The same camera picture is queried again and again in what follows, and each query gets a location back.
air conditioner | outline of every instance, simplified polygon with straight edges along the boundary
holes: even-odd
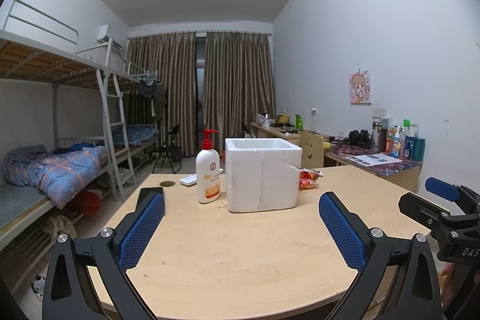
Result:
[[[98,38],[97,38],[99,43],[105,43],[105,42],[109,41],[110,30],[111,30],[111,28],[108,25],[100,26],[100,29],[98,30]],[[113,46],[115,48],[118,48],[119,50],[122,49],[122,46],[119,43],[117,43],[115,40],[113,41]]]

black clamp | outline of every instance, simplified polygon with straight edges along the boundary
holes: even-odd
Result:
[[[165,214],[163,189],[141,194],[137,209],[118,226],[104,228],[95,238],[71,239],[61,234],[53,247],[46,275],[44,320],[109,320],[93,286],[88,266],[97,267],[112,303],[122,319],[155,320],[129,280]]]
[[[328,320],[362,319],[388,266],[396,270],[377,318],[441,319],[438,278],[425,235],[407,240],[370,229],[333,192],[320,197],[319,213],[347,265],[359,272]]]
[[[480,196],[468,187],[449,185],[436,178],[427,179],[425,188],[457,204],[465,215],[452,216],[412,193],[402,196],[398,203],[400,211],[431,229],[431,236],[440,247],[439,260],[480,267]]]

red cloth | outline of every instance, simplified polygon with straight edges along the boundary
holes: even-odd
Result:
[[[100,197],[91,191],[82,190],[67,204],[68,209],[93,216],[102,207]]]

smiley face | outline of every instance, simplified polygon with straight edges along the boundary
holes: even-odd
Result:
[[[313,154],[313,147],[309,143],[305,143],[305,154],[307,158],[310,160]]]

poster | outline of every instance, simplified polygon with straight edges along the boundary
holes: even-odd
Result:
[[[350,103],[371,104],[371,76],[368,70],[350,74]]]

